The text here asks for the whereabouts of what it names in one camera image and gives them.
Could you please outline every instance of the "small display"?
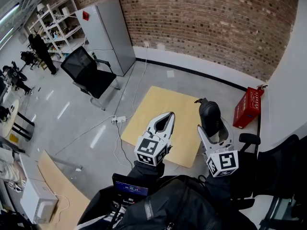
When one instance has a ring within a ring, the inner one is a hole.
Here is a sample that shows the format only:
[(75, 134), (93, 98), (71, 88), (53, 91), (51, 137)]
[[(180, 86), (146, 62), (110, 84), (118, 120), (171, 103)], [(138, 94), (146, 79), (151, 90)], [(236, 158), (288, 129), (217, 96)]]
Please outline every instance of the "small display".
[(148, 188), (141, 186), (134, 186), (122, 182), (115, 182), (116, 189), (125, 193), (147, 196)]

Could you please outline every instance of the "gray floor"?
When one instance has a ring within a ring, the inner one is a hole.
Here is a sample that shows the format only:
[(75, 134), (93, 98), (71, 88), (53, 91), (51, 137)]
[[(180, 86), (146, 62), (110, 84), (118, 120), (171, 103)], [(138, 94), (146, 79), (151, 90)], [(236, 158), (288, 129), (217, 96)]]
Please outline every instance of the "gray floor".
[[(35, 86), (35, 90), (33, 95), (25, 98), (20, 112), (25, 113), (25, 116), (29, 119), (32, 119), (35, 115), (36, 118), (32, 140), (26, 142), (20, 137), (20, 147), (25, 149), (26, 153), (35, 160), (38, 160), (40, 153), (46, 150), (50, 155), (56, 155), (57, 158), (81, 164), (83, 166), (81, 172), (76, 172), (67, 166), (60, 165), (60, 168), (84, 195), (92, 198), (99, 189), (112, 184), (113, 173), (127, 175), (130, 171), (130, 164), (121, 150), (120, 140), (118, 140), (116, 155), (122, 165), (118, 163), (113, 154), (118, 137), (117, 127), (111, 124), (111, 118), (103, 123), (101, 122), (114, 114), (127, 117), (133, 114), (133, 97), (144, 67), (145, 63), (136, 62), (124, 77), (118, 77), (121, 85), (120, 91), (108, 88), (101, 96), (100, 102), (106, 107), (106, 111), (91, 105), (90, 97), (80, 92), (72, 84), (72, 79), (62, 69), (55, 77), (50, 75), (48, 69), (45, 71), (38, 68), (33, 71), (29, 68), (25, 69), (24, 74), (29, 79), (26, 84), (30, 87)], [(167, 71), (174, 71), (175, 76), (168, 78)], [(147, 70), (136, 93), (135, 108), (141, 103), (151, 86), (158, 86), (199, 98), (206, 97), (208, 100), (216, 101), (220, 106), (222, 116), (230, 124), (233, 121), (234, 107), (244, 94), (241, 90), (211, 79), (147, 64)], [(58, 119), (67, 103), (69, 103), (69, 106)], [(123, 123), (121, 132), (123, 132), (127, 123)], [(79, 135), (96, 125), (98, 126), (67, 146)], [(93, 139), (99, 131), (103, 131), (102, 135), (95, 146), (91, 148)], [(254, 120), (243, 130), (233, 127), (233, 131), (236, 148), (240, 149), (243, 144), (238, 141), (238, 135), (242, 132), (256, 134), (257, 120)], [(133, 162), (135, 160), (134, 147), (123, 141), (122, 148), (125, 150), (128, 159)], [(165, 175), (186, 174), (197, 177), (208, 172), (201, 155), (196, 157), (193, 167), (189, 169), (177, 167), (176, 164), (168, 161), (164, 163)]]

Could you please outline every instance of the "brick wall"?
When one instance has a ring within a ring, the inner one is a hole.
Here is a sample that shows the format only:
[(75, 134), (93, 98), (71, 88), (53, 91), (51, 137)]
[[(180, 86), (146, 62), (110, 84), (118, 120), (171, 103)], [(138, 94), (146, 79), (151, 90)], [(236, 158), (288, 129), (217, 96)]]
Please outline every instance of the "brick wall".
[[(96, 1), (76, 3), (83, 8)], [(144, 46), (144, 41), (151, 48), (163, 44), (166, 50), (210, 60), (261, 80), (269, 79), (281, 60), (297, 9), (297, 0), (120, 2), (134, 46)]]

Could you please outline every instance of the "wooden board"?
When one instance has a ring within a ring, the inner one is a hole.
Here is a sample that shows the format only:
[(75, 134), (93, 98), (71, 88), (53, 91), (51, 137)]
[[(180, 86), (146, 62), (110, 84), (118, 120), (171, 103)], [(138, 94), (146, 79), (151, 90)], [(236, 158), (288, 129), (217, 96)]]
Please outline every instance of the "wooden board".
[(56, 224), (59, 219), (59, 211), (68, 205), (65, 198), (58, 196), (59, 201), (53, 212), (51, 222), (39, 225), (40, 228), (42, 230), (73, 230), (90, 200), (66, 178), (46, 151), (42, 153), (38, 160), (38, 168), (50, 189), (59, 195), (67, 197), (70, 202), (69, 208), (61, 212), (60, 221)]
[(138, 137), (154, 117), (175, 113), (175, 126), (171, 136), (172, 149), (165, 159), (184, 167), (192, 167), (201, 139), (197, 125), (201, 123), (198, 98), (152, 86), (128, 123), (122, 140), (136, 146)]

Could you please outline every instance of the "red sticker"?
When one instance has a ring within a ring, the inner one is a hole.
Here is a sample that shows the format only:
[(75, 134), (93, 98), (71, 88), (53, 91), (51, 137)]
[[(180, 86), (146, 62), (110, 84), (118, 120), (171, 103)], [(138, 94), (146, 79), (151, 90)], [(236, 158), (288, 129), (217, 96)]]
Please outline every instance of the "red sticker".
[(84, 20), (88, 21), (88, 17), (89, 17), (89, 16), (90, 16), (90, 15), (89, 15), (87, 12), (83, 11), (83, 13), (82, 13), (82, 18), (83, 18)]

